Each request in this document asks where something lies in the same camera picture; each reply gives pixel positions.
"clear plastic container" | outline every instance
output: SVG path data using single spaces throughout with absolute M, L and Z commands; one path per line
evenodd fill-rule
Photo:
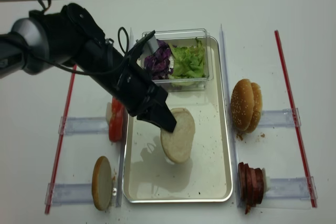
M 166 43 L 171 43 L 178 47 L 196 46 L 195 38 L 199 39 L 205 48 L 205 65 L 204 77 L 202 78 L 187 78 L 187 79 L 166 79 L 153 80 L 157 85 L 162 86 L 167 91 L 187 91 L 187 90 L 203 90 L 206 87 L 207 80 L 212 76 L 212 51 L 210 48 L 209 35 L 205 29 L 190 29 L 190 30 L 172 30 L 172 31 L 156 31 L 155 37 L 163 40 Z M 170 67 L 174 69 L 174 58 L 170 57 Z M 144 59 L 141 60 L 140 66 L 144 67 Z

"red stick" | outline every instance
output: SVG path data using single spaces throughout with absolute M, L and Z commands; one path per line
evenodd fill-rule
M 68 89 L 67 100 L 66 100 L 66 103 L 65 103 L 63 118 L 66 118 L 68 116 L 71 94 L 72 94 L 72 88 L 74 86 L 73 85 L 74 80 L 75 80 L 75 74 L 72 73 L 71 78 L 70 78 L 70 84 L 69 84 L 69 89 Z M 55 186 L 55 181 L 56 181 L 57 167 L 58 167 L 59 156 L 61 154 L 62 143 L 63 143 L 63 134 L 60 134 L 59 137 L 58 137 L 58 144 L 57 144 L 57 149 L 56 149 L 54 167 L 52 169 L 53 173 L 51 175 L 51 180 L 50 180 L 50 186 L 49 186 L 49 192 L 48 192 L 49 197 L 47 199 L 47 205 L 46 205 L 46 209 L 45 209 L 45 212 L 44 212 L 46 215 L 48 215 L 50 213 L 51 200 L 53 199 L 53 191 L 54 191 L 54 186 Z
M 281 61 L 281 65 L 282 65 L 283 75 L 284 75 L 285 82 L 286 82 L 290 107 L 294 111 L 296 107 L 295 107 L 295 104 L 294 104 L 294 98 L 293 98 L 292 90 L 290 88 L 289 77 L 288 77 L 287 67 L 286 67 L 286 63 L 285 63 L 284 53 L 282 51 L 279 31 L 278 30 L 274 31 L 274 34 L 275 34 L 275 39 L 277 41 L 277 46 L 278 46 L 278 50 L 279 50 L 279 56 L 280 56 L 280 61 Z M 296 117 L 297 117 L 297 115 L 293 114 L 293 120 L 295 122 L 297 120 Z M 304 168 L 305 175 L 306 175 L 306 178 L 307 178 L 307 184 L 308 184 L 308 189 L 309 189 L 309 193 L 310 193 L 311 206 L 312 207 L 317 207 L 316 195 L 315 195 L 315 192 L 312 188 L 312 181 L 311 181 L 311 176 L 310 176 L 310 172 L 309 172 L 308 161 L 307 161 L 306 152 L 305 152 L 305 149 L 304 149 L 304 146 L 303 146 L 301 129 L 300 129 L 300 127 L 295 127 L 295 130 L 296 130 L 296 135 L 297 135 L 298 142 L 299 142 L 301 158 L 302 158 L 302 162 L 303 162 L 303 168 Z

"silver tray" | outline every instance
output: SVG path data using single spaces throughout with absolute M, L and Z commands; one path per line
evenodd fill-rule
M 170 109 L 187 108 L 196 133 L 191 158 L 182 165 L 170 162 L 161 146 L 160 129 L 128 118 L 122 189 L 132 203 L 222 202 L 233 192 L 227 120 L 218 42 L 207 46 L 213 79 L 205 90 L 169 93 Z

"tomato slice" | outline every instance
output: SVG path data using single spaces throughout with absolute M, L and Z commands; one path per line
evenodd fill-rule
M 112 98 L 112 118 L 109 124 L 109 139 L 118 142 L 122 138 L 124 105 L 114 97 Z

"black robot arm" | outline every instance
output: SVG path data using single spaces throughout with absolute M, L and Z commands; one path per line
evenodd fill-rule
M 69 4 L 60 13 L 33 10 L 12 31 L 0 36 L 0 78 L 23 69 L 38 74 L 51 66 L 77 64 L 126 107 L 131 116 L 173 132 L 176 120 L 165 101 L 168 93 L 157 86 L 137 60 L 158 49 L 155 31 L 121 55 L 106 39 L 86 9 Z

